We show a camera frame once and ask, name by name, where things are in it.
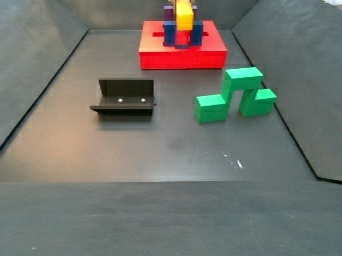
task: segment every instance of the green arch block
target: green arch block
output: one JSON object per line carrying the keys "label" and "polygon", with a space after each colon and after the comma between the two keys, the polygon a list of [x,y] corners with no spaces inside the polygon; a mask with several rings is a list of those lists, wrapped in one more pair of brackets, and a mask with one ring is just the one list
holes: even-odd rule
{"label": "green arch block", "polygon": [[239,110],[245,117],[271,112],[277,95],[271,89],[259,89],[263,74],[257,67],[225,72],[221,94],[197,97],[195,116],[199,123],[226,120],[235,91],[243,91]]}

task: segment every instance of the red base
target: red base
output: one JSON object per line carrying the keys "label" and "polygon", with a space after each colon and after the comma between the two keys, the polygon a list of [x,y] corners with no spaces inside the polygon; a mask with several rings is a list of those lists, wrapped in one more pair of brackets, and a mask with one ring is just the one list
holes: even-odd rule
{"label": "red base", "polygon": [[229,50],[213,21],[203,21],[202,46],[175,49],[163,46],[163,21],[146,21],[143,26],[139,57],[142,69],[223,68]]}

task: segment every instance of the dark surface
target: dark surface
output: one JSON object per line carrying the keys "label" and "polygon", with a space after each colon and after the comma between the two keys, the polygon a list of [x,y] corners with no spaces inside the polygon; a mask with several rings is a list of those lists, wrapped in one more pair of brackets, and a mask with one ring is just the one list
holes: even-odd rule
{"label": "dark surface", "polygon": [[[227,67],[249,61],[230,31]],[[141,32],[91,32],[0,155],[0,181],[310,181],[277,112],[199,125],[194,99],[221,90],[223,70],[139,67]],[[100,117],[98,80],[153,78],[151,118]]]}
{"label": "dark surface", "polygon": [[86,32],[55,0],[0,0],[0,146]]}
{"label": "dark surface", "polygon": [[341,256],[341,198],[320,182],[2,183],[2,254]]}
{"label": "dark surface", "polygon": [[322,0],[262,0],[234,28],[317,175],[340,181],[341,24],[341,10]]}
{"label": "dark surface", "polygon": [[[91,29],[142,29],[143,20],[163,20],[167,0],[59,0]],[[231,29],[259,0],[199,0],[199,19]]]}

